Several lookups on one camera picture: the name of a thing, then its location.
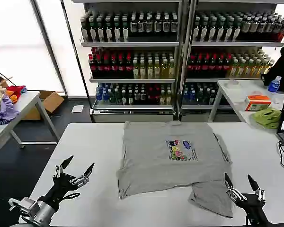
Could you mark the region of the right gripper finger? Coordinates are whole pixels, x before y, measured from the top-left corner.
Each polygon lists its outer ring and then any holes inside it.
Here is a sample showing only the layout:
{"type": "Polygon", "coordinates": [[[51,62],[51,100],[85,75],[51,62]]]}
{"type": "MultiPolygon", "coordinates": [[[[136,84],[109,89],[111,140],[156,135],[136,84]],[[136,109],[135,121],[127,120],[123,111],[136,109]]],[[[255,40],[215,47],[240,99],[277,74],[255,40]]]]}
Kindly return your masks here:
{"type": "Polygon", "coordinates": [[[235,205],[237,206],[241,205],[243,202],[246,201],[246,197],[234,187],[228,174],[225,173],[224,175],[225,175],[225,185],[227,187],[226,193],[228,194],[229,198],[235,203],[235,205]]]}
{"type": "Polygon", "coordinates": [[[259,187],[258,183],[251,177],[251,175],[247,175],[247,177],[253,192],[258,197],[258,200],[261,202],[266,202],[265,190],[259,187]]]}

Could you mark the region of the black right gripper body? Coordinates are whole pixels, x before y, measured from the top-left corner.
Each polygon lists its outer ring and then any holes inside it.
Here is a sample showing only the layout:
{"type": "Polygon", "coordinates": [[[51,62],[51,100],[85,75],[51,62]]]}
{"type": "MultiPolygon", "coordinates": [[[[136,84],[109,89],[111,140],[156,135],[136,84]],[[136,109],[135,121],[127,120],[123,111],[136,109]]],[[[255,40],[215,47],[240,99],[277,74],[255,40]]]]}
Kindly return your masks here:
{"type": "Polygon", "coordinates": [[[245,213],[245,226],[251,227],[268,227],[272,223],[266,217],[263,207],[266,204],[258,200],[258,197],[254,194],[243,193],[246,197],[246,201],[238,207],[242,208],[245,213]]]}

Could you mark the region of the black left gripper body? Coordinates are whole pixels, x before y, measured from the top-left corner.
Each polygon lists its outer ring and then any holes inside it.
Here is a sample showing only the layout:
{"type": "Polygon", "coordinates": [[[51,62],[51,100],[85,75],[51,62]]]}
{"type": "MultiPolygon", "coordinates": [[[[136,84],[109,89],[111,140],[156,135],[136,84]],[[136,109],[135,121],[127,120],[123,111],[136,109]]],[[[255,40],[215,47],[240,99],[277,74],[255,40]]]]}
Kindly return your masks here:
{"type": "Polygon", "coordinates": [[[69,191],[74,190],[74,185],[70,182],[72,179],[74,179],[74,176],[66,173],[62,173],[60,177],[53,177],[54,185],[46,193],[46,195],[39,197],[38,200],[45,202],[54,210],[58,210],[59,203],[62,201],[64,196],[69,191]]]}

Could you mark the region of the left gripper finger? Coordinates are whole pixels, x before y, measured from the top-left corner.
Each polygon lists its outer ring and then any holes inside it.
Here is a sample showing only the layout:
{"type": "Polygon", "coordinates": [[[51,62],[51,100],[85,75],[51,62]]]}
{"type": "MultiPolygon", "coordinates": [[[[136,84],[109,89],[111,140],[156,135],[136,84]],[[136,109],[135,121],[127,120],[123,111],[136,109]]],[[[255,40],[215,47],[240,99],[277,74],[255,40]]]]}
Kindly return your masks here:
{"type": "Polygon", "coordinates": [[[64,172],[66,167],[70,164],[71,160],[73,159],[74,155],[70,156],[69,158],[63,160],[63,162],[60,165],[55,166],[55,171],[53,174],[53,179],[58,179],[58,178],[66,178],[66,179],[73,179],[74,176],[69,175],[64,172]]]}
{"type": "Polygon", "coordinates": [[[94,167],[94,164],[95,163],[92,163],[88,168],[87,170],[84,172],[83,175],[77,177],[77,178],[74,178],[74,179],[71,179],[70,180],[70,183],[76,187],[76,188],[80,188],[82,186],[84,186],[85,184],[87,184],[89,182],[89,176],[92,174],[92,170],[93,170],[93,167],[94,167]]]}

